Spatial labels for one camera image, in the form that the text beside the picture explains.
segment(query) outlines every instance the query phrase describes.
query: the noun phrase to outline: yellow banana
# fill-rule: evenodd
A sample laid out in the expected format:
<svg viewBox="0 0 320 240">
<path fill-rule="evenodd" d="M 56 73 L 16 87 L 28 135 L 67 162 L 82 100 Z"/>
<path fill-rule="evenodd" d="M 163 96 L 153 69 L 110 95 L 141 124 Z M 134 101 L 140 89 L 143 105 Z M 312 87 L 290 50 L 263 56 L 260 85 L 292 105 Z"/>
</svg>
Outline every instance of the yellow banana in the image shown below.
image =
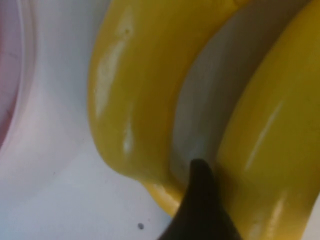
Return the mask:
<svg viewBox="0 0 320 240">
<path fill-rule="evenodd" d="M 88 81 L 96 147 L 171 215 L 183 193 L 169 170 L 182 82 L 208 39 L 246 2 L 114 0 L 97 36 Z"/>
<path fill-rule="evenodd" d="M 245 240 L 299 240 L 320 192 L 320 0 L 291 22 L 257 69 L 216 165 Z"/>
</svg>

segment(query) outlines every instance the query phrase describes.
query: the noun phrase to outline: white surface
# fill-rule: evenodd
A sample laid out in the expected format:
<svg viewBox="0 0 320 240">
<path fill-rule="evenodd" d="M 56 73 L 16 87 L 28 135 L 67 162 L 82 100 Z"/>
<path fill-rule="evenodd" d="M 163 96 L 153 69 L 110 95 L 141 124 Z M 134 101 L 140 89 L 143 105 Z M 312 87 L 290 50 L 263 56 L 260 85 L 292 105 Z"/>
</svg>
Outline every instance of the white surface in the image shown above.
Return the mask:
<svg viewBox="0 0 320 240">
<path fill-rule="evenodd" d="M 268 1 L 275 4 L 278 0 Z M 290 10 L 279 10 L 278 20 L 282 25 L 302 1 L 291 1 Z M 36 45 L 34 78 L 22 121 L 0 160 L 0 239 L 155 240 L 170 218 L 157 207 L 142 186 L 114 173 L 103 163 L 95 150 L 87 123 L 88 62 L 95 34 L 109 1 L 30 2 Z M 268 13 L 262 10 L 266 1 L 261 2 L 257 16 Z M 257 65 L 249 59 L 255 57 L 255 61 L 259 60 L 281 29 L 281 26 L 275 27 L 272 21 L 265 31 L 256 32 L 260 27 L 254 24 L 251 24 L 249 31 L 245 31 L 243 26 L 253 22 L 251 18 L 255 8 L 253 6 L 246 12 L 246 17 L 238 16 L 226 27 L 223 34 L 228 36 L 227 42 L 221 35 L 210 42 L 206 53 L 191 70 L 191 77 L 182 91 L 182 102 L 183 98 L 190 96 L 188 85 L 194 86 L 195 80 L 208 81 L 213 77 L 229 79 L 232 78 L 232 72 L 229 72 L 234 71 L 234 74 L 242 76 L 244 83 L 246 75 L 250 75 Z M 253 45 L 257 39 L 248 41 L 244 38 L 251 31 L 267 39 L 262 50 L 256 50 Z M 246 49 L 250 47 L 253 55 L 246 54 Z M 228 66 L 226 62 L 235 66 L 221 71 L 218 63 Z M 249 70 L 241 71 L 241 63 L 246 63 Z M 241 90 L 240 85 L 232 94 Z M 227 86 L 221 86 L 222 91 L 213 89 L 215 93 L 220 93 L 215 94 L 216 97 L 223 93 L 230 94 L 225 92 L 230 89 Z M 201 89 L 199 91 L 198 94 L 193 92 L 194 99 L 201 95 Z M 210 117 L 208 120 L 221 116 L 216 120 L 216 128 L 223 125 L 228 114 L 222 113 L 231 108 L 233 97 L 230 101 L 225 108 L 221 109 L 219 104 L 215 106 L 217 113 L 221 114 L 205 114 Z M 198 109 L 197 104 L 188 109 L 182 103 L 178 115 L 198 113 L 195 111 Z M 176 133 L 187 130 L 185 135 L 175 139 L 176 154 L 182 159 L 189 159 L 192 154 L 204 154 L 208 150 L 198 149 L 198 153 L 184 151 L 192 145 L 190 142 L 183 145 L 184 136 L 199 135 L 197 127 L 188 124 L 181 124 L 176 130 Z M 317 228 L 319 209 L 314 211 L 305 239 L 320 238 Z M 144 230 L 137 228 L 138 223 L 144 224 Z"/>
</svg>

